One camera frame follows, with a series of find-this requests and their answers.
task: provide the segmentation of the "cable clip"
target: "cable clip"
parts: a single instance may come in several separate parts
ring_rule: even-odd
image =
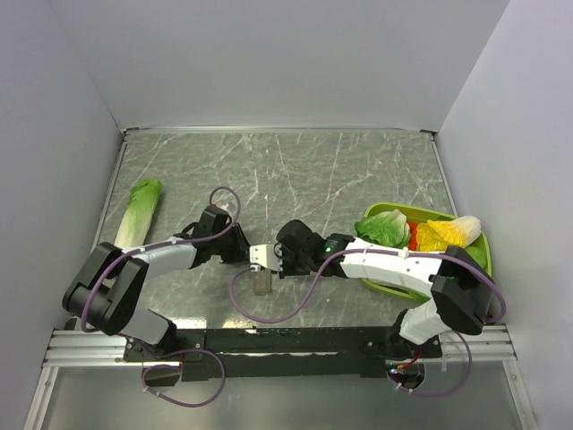
[[[374,244],[368,244],[368,246],[366,246],[362,252],[362,262],[366,262],[366,253],[368,252],[368,250],[370,248],[372,248],[374,246]]]
[[[404,260],[410,256],[410,250],[407,246],[404,246],[402,249],[398,251],[398,257],[403,258]]]

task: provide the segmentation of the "green tray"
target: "green tray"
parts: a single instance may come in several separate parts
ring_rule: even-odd
[[[429,209],[416,208],[415,206],[407,206],[405,204],[389,203],[389,202],[378,202],[373,204],[364,216],[373,217],[381,212],[393,211],[398,209],[404,215],[408,221],[414,222],[415,224],[420,224],[428,219],[432,221],[452,221],[456,217],[454,215],[449,215],[448,213],[442,213],[437,211],[430,211]],[[490,246],[487,242],[487,237],[482,233],[473,243],[472,246],[481,249],[485,253],[486,266],[485,271],[488,275],[492,276],[492,256],[490,254]],[[376,282],[372,282],[368,279],[363,279],[363,283],[366,287],[373,289],[374,291],[379,291],[381,293],[391,294],[393,296],[410,298],[418,302],[426,302],[430,298],[419,294],[416,291],[412,291],[408,288],[396,288],[388,285],[381,285]]]

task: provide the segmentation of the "marble countertop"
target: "marble countertop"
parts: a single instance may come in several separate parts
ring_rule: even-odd
[[[324,236],[354,234],[355,222],[374,202],[452,211],[427,133],[133,133],[125,144],[100,241],[114,242],[130,189],[146,178],[164,186],[148,243],[197,220],[217,185],[241,195],[240,223],[252,245],[274,243],[291,219]],[[231,201],[218,195],[219,204]],[[251,327],[228,298],[228,284],[241,269],[213,258],[192,271],[164,275],[145,284],[140,305],[180,328]],[[300,303],[308,278],[276,278],[271,294],[255,296],[246,274],[236,296],[252,314],[277,317]],[[358,279],[323,279],[307,306],[280,325],[389,325],[413,305],[370,291]]]

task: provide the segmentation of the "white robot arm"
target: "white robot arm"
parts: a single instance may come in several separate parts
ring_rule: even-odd
[[[173,350],[175,324],[138,306],[143,283],[171,271],[198,267],[213,255],[227,263],[247,261],[249,242],[240,225],[235,223],[230,227],[230,221],[227,211],[210,205],[198,222],[188,226],[192,228],[190,235],[186,228],[165,242],[145,245],[140,253],[132,253],[134,248],[122,249],[109,243],[97,245],[65,292],[62,300],[64,309],[81,316],[92,294],[87,317],[91,326],[108,335],[123,334],[165,351]],[[213,237],[225,229],[228,229],[227,233],[216,239],[197,241]],[[92,291],[102,272],[122,254],[127,254],[127,258],[109,273],[107,284]]]
[[[491,278],[460,247],[411,253],[347,235],[323,239],[299,220],[288,222],[277,240],[275,245],[251,246],[252,270],[274,271],[281,278],[309,274],[339,253],[322,276],[364,278],[428,297],[408,310],[400,324],[400,336],[416,345],[449,330],[480,334],[485,324],[492,292],[483,281]]]

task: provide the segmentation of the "white wall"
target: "white wall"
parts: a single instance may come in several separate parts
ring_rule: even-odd
[[[511,0],[438,134],[458,208],[483,220],[543,429],[571,428],[573,3]]]
[[[49,0],[118,124],[438,130],[508,0]]]
[[[44,0],[0,4],[0,425],[22,428],[120,134]]]

